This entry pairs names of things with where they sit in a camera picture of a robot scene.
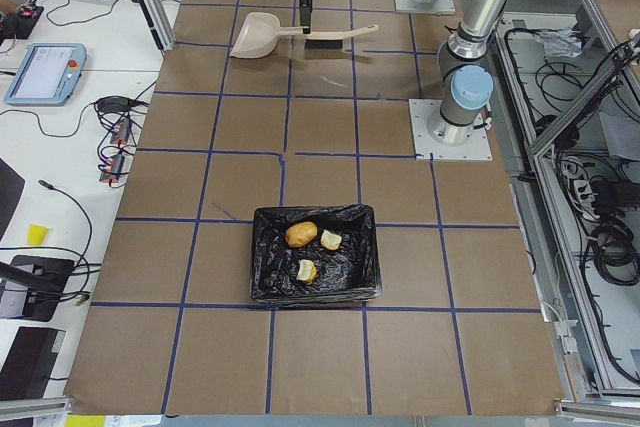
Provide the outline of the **golden crusty bread piece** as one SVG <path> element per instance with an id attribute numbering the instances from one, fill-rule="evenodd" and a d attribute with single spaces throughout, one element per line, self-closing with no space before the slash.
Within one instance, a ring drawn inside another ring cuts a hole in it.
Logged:
<path id="1" fill-rule="evenodd" d="M 305 284 L 311 284 L 318 276 L 318 270 L 315 263 L 309 259 L 302 259 L 299 262 L 296 280 Z"/>

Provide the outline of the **pale yellow bread piece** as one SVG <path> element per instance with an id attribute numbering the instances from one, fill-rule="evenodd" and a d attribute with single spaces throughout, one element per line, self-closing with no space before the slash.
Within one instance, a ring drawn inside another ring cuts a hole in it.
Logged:
<path id="1" fill-rule="evenodd" d="M 336 251 L 341 246 L 342 240 L 340 234 L 324 229 L 320 237 L 320 244 L 329 251 Z"/>

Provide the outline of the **white hand brush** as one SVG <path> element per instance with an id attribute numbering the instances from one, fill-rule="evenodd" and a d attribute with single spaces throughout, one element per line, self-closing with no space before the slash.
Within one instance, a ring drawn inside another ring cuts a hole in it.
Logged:
<path id="1" fill-rule="evenodd" d="M 359 36 L 369 35 L 379 30 L 378 24 L 372 24 L 365 27 L 356 28 L 348 31 L 336 32 L 312 32 L 304 34 L 306 49 L 342 49 L 343 43 Z"/>

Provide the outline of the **white plastic dustpan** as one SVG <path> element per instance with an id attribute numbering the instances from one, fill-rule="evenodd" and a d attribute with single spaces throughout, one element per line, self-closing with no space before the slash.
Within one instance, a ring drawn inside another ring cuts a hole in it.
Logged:
<path id="1" fill-rule="evenodd" d="M 274 50 L 281 37 L 303 34 L 302 27 L 282 27 L 276 15 L 251 12 L 244 20 L 230 56 L 240 59 L 262 58 Z"/>

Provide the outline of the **near teach pendant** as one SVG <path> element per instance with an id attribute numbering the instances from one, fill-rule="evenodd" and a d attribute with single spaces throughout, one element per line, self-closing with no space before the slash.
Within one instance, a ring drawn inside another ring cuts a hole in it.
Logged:
<path id="1" fill-rule="evenodd" d="M 11 106 L 61 106 L 74 92 L 86 60 L 81 43 L 31 44 L 4 101 Z"/>

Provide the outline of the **black lined trash bin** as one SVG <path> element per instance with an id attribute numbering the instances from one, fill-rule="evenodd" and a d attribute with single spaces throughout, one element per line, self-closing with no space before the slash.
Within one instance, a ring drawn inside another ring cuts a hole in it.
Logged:
<path id="1" fill-rule="evenodd" d="M 301 248 L 285 241 L 286 230 L 311 221 L 317 237 Z M 343 240 L 336 251 L 320 244 L 324 229 Z M 311 284 L 296 280 L 299 262 L 315 263 Z M 263 207 L 254 213 L 250 296 L 272 306 L 368 301 L 383 292 L 374 210 L 365 204 L 325 207 Z"/>

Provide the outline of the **brown round bread roll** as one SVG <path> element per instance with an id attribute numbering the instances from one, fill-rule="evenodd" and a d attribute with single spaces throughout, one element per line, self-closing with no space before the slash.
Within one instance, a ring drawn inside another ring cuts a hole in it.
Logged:
<path id="1" fill-rule="evenodd" d="M 318 235 L 314 222 L 304 221 L 290 226 L 285 232 L 285 241 L 291 248 L 301 248 L 313 241 Z"/>

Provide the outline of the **yellow paper cup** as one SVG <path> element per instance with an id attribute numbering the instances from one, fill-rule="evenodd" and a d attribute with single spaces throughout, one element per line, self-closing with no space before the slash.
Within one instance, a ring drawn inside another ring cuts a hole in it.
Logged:
<path id="1" fill-rule="evenodd" d="M 27 244 L 29 246 L 42 246 L 48 238 L 51 229 L 49 227 L 31 223 L 28 226 Z"/>

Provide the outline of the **black box on desk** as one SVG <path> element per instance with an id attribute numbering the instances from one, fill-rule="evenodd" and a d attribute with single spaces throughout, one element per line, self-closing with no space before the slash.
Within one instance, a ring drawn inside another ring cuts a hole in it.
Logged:
<path id="1" fill-rule="evenodd" d="M 20 327 L 1 369 L 1 400 L 44 396 L 66 332 Z"/>

